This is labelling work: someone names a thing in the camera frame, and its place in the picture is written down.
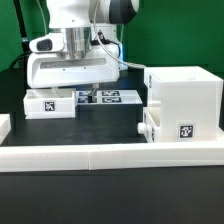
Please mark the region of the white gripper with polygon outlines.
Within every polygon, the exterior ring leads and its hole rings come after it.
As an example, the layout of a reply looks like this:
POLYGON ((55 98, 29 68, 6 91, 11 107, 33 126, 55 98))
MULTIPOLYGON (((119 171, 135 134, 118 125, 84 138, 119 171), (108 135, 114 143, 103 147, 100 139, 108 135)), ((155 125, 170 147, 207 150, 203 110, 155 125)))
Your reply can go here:
POLYGON ((118 46, 105 45, 112 58, 92 39, 90 28, 54 29, 32 40, 29 47, 27 81, 32 89, 51 88, 59 97, 54 87, 92 84, 88 103, 95 103, 99 83, 119 78, 118 46))

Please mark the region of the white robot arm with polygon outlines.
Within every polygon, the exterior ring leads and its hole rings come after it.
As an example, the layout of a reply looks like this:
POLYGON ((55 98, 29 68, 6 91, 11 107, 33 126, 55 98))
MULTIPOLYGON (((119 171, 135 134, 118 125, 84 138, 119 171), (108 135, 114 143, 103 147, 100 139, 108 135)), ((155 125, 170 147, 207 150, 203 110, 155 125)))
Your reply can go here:
POLYGON ((46 0, 50 32, 30 42, 27 81, 33 89, 113 82, 119 50, 104 45, 97 25, 126 24, 139 0, 46 0))

